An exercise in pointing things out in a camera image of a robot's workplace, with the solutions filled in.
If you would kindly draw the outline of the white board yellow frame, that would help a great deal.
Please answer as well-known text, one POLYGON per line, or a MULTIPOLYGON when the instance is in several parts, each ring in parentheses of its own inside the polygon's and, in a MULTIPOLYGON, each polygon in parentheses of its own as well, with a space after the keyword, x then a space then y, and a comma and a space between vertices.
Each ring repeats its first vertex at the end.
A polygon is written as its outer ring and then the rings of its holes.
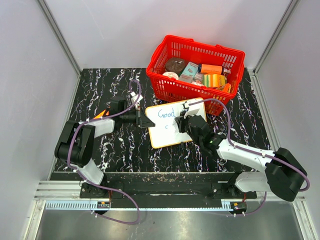
MULTIPOLYGON (((195 99, 198 100, 198 103, 202 103, 202 108, 196 115, 201 116, 206 120, 205 103, 200 102, 203 99, 201 97, 195 99)), ((155 127, 148 128, 151 146, 154 149, 192 141, 191 137, 187 133, 179 133, 178 126, 175 121, 175 117, 180 116, 184 101, 186 100, 149 106, 146 108, 146 116, 155 123, 155 127)))

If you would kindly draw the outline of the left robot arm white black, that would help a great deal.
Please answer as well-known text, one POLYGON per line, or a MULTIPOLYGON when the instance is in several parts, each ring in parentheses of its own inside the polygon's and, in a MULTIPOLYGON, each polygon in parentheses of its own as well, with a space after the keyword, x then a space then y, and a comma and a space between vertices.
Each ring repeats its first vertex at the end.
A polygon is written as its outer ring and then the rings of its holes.
POLYGON ((55 147, 54 156, 78 171, 98 198, 106 196, 109 189, 106 175, 92 159, 94 140, 119 130, 123 124, 133 124, 140 128, 156 126, 145 115, 138 102, 130 107, 125 98, 114 97, 109 106, 91 122, 68 120, 55 147))

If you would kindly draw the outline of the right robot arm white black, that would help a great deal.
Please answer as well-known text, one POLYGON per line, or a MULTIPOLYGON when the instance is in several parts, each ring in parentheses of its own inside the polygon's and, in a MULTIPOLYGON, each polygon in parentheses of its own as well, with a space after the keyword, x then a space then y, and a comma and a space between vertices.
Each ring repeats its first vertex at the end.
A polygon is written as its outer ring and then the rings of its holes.
POLYGON ((178 131, 187 134, 199 149, 220 159, 253 168, 242 172, 227 186, 228 194, 239 198, 246 192, 272 192, 280 199, 293 202, 306 182, 307 172, 286 148, 263 150, 236 143, 213 132, 200 115, 175 118, 178 131))

